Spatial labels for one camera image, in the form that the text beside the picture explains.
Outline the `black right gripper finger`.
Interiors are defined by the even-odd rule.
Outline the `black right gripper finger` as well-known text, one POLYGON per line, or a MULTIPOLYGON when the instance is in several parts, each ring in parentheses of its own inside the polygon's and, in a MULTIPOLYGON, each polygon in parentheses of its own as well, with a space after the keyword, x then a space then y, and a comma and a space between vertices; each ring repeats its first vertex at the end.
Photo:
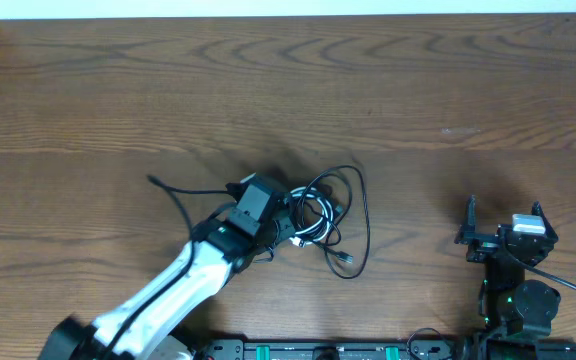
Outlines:
POLYGON ((475 196, 471 195, 467 201, 464 221, 460 225, 455 237, 456 244, 470 244, 476 238, 475 205, 475 196))
POLYGON ((531 208, 531 214, 539 217, 543 221, 544 224, 548 223, 548 221, 547 221, 547 219, 543 213, 542 206, 541 206, 539 201, 535 201, 533 203, 532 208, 531 208))

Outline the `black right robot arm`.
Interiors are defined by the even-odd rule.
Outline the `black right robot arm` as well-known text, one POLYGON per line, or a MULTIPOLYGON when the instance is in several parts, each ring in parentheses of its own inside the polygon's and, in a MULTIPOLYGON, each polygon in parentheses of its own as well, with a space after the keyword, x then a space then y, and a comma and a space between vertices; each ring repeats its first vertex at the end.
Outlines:
POLYGON ((454 359, 565 360, 576 359, 576 343, 552 339, 552 321, 558 314, 560 292, 546 283, 528 279, 554 249, 559 237, 533 204, 528 214, 515 214, 493 234, 477 231, 476 199, 466 205, 465 219, 455 237, 468 247, 466 260, 484 266, 478 312, 485 327, 454 346, 454 359))

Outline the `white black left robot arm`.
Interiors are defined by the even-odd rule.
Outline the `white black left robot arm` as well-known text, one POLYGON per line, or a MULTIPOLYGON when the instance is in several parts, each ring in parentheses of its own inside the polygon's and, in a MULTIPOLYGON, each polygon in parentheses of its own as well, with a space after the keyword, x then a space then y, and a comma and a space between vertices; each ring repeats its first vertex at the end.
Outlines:
POLYGON ((286 187, 252 174, 227 184, 225 191, 233 202, 192 227, 182 252, 165 270, 88 325, 64 319, 48 336, 40 358, 148 358, 195 307, 285 233, 294 208, 286 187))

